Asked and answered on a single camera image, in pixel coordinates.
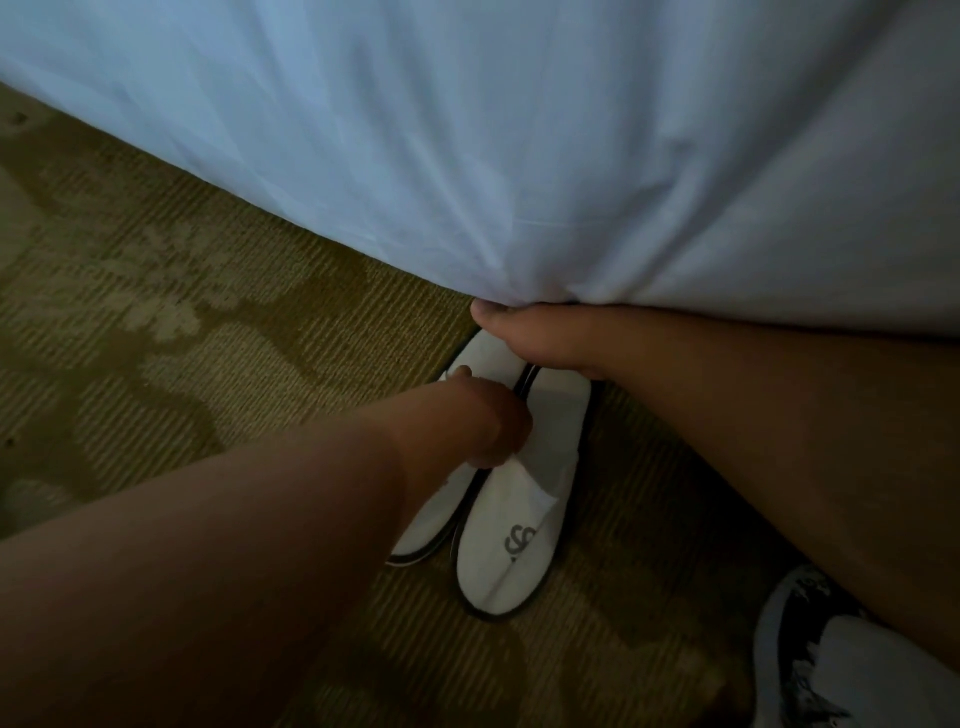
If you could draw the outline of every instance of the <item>forearm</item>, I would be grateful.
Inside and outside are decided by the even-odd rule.
[[[491,436],[466,388],[431,385],[10,539],[5,724],[268,723],[420,504]]]
[[[602,326],[607,377],[868,606],[960,664],[960,348],[641,309]]]

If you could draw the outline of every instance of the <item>brown carpet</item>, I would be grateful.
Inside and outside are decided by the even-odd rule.
[[[0,526],[9,535],[428,380],[467,300],[0,86]],[[536,602],[468,617],[448,551],[384,569],[283,725],[746,724],[793,558],[608,388]]]

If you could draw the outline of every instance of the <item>logo on slipper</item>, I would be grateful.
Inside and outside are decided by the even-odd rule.
[[[515,525],[510,529],[510,536],[504,542],[507,553],[510,554],[510,560],[516,561],[517,556],[523,553],[523,549],[530,543],[530,539],[537,535],[537,529],[522,525]]]

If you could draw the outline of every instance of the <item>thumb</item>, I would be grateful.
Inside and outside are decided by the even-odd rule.
[[[600,308],[586,305],[540,303],[508,308],[475,300],[473,320],[486,332],[502,339],[521,359],[550,369],[591,370],[595,348],[590,343],[592,319]],[[585,371],[587,376],[592,372]]]

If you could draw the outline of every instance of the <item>hotel slipper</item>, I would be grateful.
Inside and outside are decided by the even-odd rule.
[[[453,537],[453,569],[468,610],[504,618],[543,581],[564,527],[592,384],[575,373],[535,367],[523,392],[530,439],[493,470],[468,502]]]
[[[445,380],[462,366],[470,367],[474,376],[498,381],[515,391],[533,368],[483,329],[454,353],[437,380]],[[437,550],[456,526],[470,485],[476,483],[478,486],[487,472],[477,471],[469,465],[462,465],[454,471],[414,517],[387,563],[395,567],[410,566]]]

